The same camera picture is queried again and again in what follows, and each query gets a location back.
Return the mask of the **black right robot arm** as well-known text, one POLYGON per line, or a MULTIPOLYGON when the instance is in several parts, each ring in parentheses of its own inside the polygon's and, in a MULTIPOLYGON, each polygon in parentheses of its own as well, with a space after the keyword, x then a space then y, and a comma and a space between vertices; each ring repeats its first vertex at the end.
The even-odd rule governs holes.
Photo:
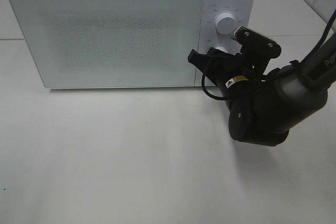
POLYGON ((220 90, 212 99, 229 109, 232 139, 264 146, 281 144, 292 127, 323 108, 335 82, 335 35, 325 30, 303 60, 266 72, 281 47, 272 39, 244 26, 233 38, 241 45, 232 55, 216 48, 200 54, 192 50, 188 62, 220 90))

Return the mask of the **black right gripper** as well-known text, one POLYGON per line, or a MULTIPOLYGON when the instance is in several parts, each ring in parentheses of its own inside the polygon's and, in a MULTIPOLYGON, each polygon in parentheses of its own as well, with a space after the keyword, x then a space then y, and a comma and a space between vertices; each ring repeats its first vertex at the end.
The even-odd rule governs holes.
POLYGON ((187 57, 202 73, 204 93, 214 100, 224 101, 229 109, 252 108, 256 96, 274 83, 279 72, 276 69, 265 74, 269 62, 280 56, 280 45, 246 43, 235 55, 211 47, 207 54, 192 49, 187 57))

